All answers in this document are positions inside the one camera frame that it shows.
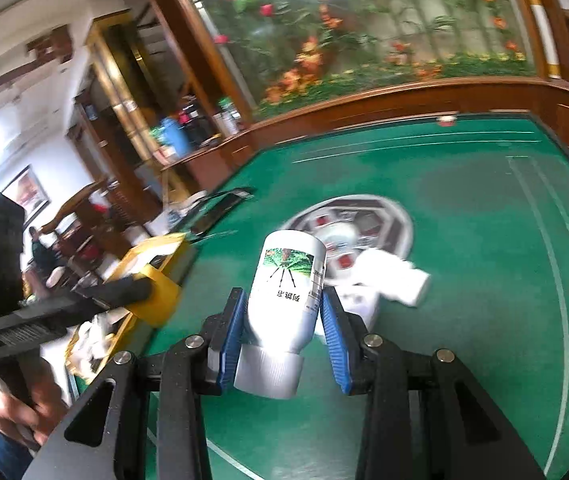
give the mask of green felt surface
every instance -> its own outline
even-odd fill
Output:
[[[197,244],[180,306],[148,354],[198,332],[231,287],[249,290],[264,238],[295,213],[382,195],[408,211],[409,259],[433,279],[417,308],[382,300],[375,331],[409,351],[452,349],[548,477],[569,468],[569,161],[534,122],[391,123],[284,144],[226,184],[236,186],[255,187],[255,198]],[[353,478],[365,398],[341,395],[317,339],[303,355],[294,399],[205,397],[207,437],[265,480]],[[210,457],[214,478],[248,478]]]

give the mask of blue gripper pad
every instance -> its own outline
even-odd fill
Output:
[[[242,347],[242,331],[244,328],[244,315],[247,312],[247,301],[247,293],[242,288],[235,287],[231,290],[223,311],[221,323],[226,324],[226,336],[219,349],[219,368],[215,381],[223,390],[232,386],[236,378],[240,348]]]
[[[342,389],[342,392],[348,395],[353,386],[353,379],[349,368],[349,346],[343,333],[344,326],[341,326],[338,322],[340,311],[344,315],[336,289],[332,286],[326,286],[322,290],[322,328],[327,340],[327,347],[329,347],[329,359],[331,360],[333,377]]]

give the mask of glass window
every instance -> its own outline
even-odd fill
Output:
[[[259,119],[434,78],[532,75],[510,0],[193,0]]]

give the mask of person's hand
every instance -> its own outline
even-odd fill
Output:
[[[42,446],[68,408],[48,366],[30,390],[33,409],[0,387],[0,433],[26,445],[16,427],[16,424],[21,424],[33,430],[34,439]]]

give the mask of man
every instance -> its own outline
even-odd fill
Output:
[[[33,408],[0,389],[0,472],[7,480],[20,480],[32,460],[16,424],[30,428],[42,445],[67,413],[51,367],[41,362],[42,373],[30,386]]]
[[[53,272],[53,269],[60,265],[58,256],[56,256],[52,248],[47,247],[40,241],[40,232],[38,229],[31,226],[29,228],[29,234],[31,235],[31,252],[34,256],[36,268],[42,278],[46,280]]]

